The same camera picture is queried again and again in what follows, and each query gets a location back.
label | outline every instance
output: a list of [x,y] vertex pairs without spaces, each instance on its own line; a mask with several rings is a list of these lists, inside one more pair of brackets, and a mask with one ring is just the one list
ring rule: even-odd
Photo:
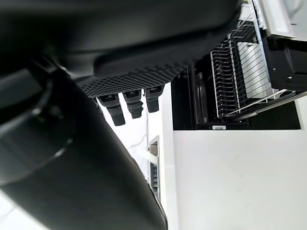
[[226,126],[212,126],[212,130],[226,130]]

wire rack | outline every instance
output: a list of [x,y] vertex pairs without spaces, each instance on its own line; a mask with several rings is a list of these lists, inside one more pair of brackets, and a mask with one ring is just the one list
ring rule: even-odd
[[287,92],[271,86],[258,20],[249,9],[250,15],[210,53],[217,117],[238,116]]

textured black surface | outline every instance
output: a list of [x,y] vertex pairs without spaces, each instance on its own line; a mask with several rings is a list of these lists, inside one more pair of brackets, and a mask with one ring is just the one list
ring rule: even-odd
[[135,71],[115,77],[90,77],[84,81],[89,83],[83,84],[81,89],[88,97],[145,89],[170,82],[183,68],[184,66],[182,65],[170,69]]

dish rack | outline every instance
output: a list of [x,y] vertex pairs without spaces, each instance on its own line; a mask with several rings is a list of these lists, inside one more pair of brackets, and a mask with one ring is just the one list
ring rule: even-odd
[[210,53],[209,78],[213,78],[218,118],[242,120],[303,96],[302,92],[272,87],[253,3],[249,11]]

open dishwasher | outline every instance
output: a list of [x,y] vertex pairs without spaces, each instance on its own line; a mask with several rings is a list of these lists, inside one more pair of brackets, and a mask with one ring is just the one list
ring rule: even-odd
[[[294,36],[283,2],[275,3],[243,3],[236,29],[172,82],[174,130],[300,128],[293,101],[307,95],[307,42]],[[278,17],[288,34],[278,32]]]

